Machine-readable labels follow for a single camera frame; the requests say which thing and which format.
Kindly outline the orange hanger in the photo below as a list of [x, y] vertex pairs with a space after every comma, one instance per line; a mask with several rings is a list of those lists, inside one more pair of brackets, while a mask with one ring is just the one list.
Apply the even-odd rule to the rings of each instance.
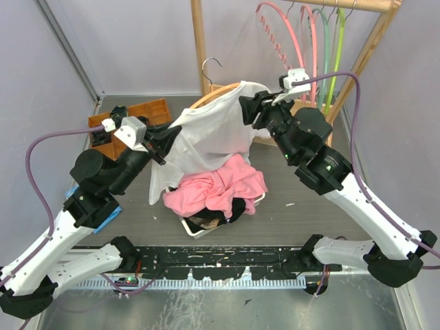
[[210, 102], [216, 100], [217, 98], [225, 95], [226, 93], [236, 89], [240, 85], [239, 82], [232, 83], [229, 85], [214, 84], [212, 80], [205, 73], [205, 66], [208, 61], [215, 61], [220, 67], [222, 67], [222, 64], [214, 57], [209, 57], [203, 61], [201, 65], [201, 72], [203, 77], [208, 81], [209, 89], [206, 95], [202, 96], [198, 101], [196, 101], [190, 106], [191, 109], [198, 109], [200, 107], [203, 107], [209, 104]]

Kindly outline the white t shirt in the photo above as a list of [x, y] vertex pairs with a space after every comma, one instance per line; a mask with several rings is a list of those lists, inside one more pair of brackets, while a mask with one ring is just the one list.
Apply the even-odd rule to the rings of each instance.
[[257, 82], [242, 81], [238, 87], [196, 109], [186, 108], [171, 124], [181, 127], [166, 163], [153, 163], [148, 203], [153, 205], [166, 188], [177, 187], [182, 177], [221, 168], [234, 154], [248, 162], [255, 137], [268, 139], [267, 129], [244, 125], [239, 97], [253, 98], [269, 88]]

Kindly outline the salmon pink hanger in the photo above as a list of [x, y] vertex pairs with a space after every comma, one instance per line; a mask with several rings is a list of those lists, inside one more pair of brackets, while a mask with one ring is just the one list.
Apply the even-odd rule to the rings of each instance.
[[300, 28], [304, 67], [309, 77], [313, 78], [317, 76], [318, 70], [316, 20], [312, 9], [307, 4], [300, 7]]

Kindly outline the light pink t shirt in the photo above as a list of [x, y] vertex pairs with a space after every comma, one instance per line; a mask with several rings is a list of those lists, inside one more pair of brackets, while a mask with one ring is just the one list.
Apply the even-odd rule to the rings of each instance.
[[232, 215], [234, 197], [256, 199], [268, 189], [261, 171], [234, 154], [217, 170], [185, 175], [175, 190], [163, 194], [164, 205], [182, 217], [204, 208]]

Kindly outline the mint green hanger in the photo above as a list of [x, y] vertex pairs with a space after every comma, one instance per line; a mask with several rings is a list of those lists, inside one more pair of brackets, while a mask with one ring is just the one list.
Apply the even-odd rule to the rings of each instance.
[[[321, 75], [325, 75], [329, 72], [330, 66], [330, 38], [329, 38], [329, 20], [324, 12], [323, 8], [315, 8], [312, 10], [317, 17], [321, 18], [322, 31], [323, 31], [323, 57], [322, 57], [322, 72]], [[330, 110], [330, 102], [327, 100], [327, 79], [320, 81], [317, 105], [324, 111], [324, 114], [328, 114]]]

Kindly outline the black t shirt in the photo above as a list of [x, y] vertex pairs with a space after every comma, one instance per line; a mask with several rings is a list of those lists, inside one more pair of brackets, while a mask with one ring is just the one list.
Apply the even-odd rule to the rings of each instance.
[[235, 222], [244, 214], [244, 211], [245, 199], [234, 197], [232, 200], [232, 215], [230, 217], [225, 216], [223, 211], [204, 208], [199, 212], [184, 218], [196, 229], [211, 229]]

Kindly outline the green plastic hanger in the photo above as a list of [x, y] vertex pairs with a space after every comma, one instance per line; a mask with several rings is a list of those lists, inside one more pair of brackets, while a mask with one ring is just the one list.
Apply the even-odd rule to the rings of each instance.
[[[340, 68], [340, 62], [342, 57], [342, 49], [344, 44], [344, 31], [345, 25], [347, 22], [347, 18], [350, 17], [352, 12], [354, 11], [355, 5], [357, 1], [354, 0], [351, 5], [351, 10], [348, 14], [345, 14], [344, 9], [338, 8], [336, 10], [336, 20], [335, 20], [335, 29], [333, 31], [333, 45], [332, 45], [332, 53], [331, 59], [333, 60], [333, 71], [337, 72]], [[329, 86], [326, 94], [326, 102], [324, 107], [324, 114], [327, 115], [330, 110], [331, 102], [333, 100], [333, 95], [336, 87], [336, 76], [333, 76], [329, 80]]]

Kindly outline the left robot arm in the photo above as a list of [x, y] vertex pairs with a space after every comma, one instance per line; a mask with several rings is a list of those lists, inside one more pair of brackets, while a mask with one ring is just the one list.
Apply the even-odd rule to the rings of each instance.
[[49, 228], [15, 261], [1, 268], [1, 310], [30, 319], [64, 291], [96, 274], [120, 270], [131, 272], [140, 254], [126, 236], [117, 236], [98, 251], [60, 263], [79, 241], [97, 230], [118, 208], [123, 195], [144, 167], [165, 157], [181, 131], [169, 124], [144, 127], [140, 150], [126, 148], [113, 160], [96, 148], [83, 151], [70, 171], [78, 184], [58, 215], [49, 216]]

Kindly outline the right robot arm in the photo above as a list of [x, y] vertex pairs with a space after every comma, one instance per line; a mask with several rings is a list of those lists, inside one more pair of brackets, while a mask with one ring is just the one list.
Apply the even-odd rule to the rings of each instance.
[[326, 144], [332, 126], [319, 109], [275, 102], [267, 91], [239, 97], [243, 123], [267, 129], [287, 164], [306, 187], [345, 211], [369, 236], [367, 241], [331, 239], [313, 234], [300, 250], [300, 260], [311, 271], [323, 265], [346, 265], [369, 272], [376, 280], [401, 287], [421, 271], [422, 256], [437, 236], [419, 231], [400, 218], [390, 222], [391, 209], [355, 176], [353, 165]]

